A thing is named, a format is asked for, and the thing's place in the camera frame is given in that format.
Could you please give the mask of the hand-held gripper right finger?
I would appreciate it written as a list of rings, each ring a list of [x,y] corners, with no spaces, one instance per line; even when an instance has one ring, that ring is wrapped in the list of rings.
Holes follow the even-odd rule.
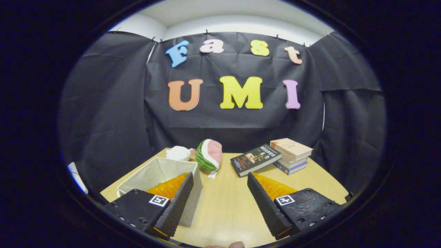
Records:
[[[309,229],[343,207],[311,188],[295,190],[254,172],[248,173],[247,185],[276,240]]]

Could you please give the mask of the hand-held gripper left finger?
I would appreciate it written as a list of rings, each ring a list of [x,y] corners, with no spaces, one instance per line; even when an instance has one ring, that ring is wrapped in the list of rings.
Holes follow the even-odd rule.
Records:
[[[174,178],[173,197],[133,189],[104,206],[128,225],[166,241],[173,237],[194,186],[193,173]]]

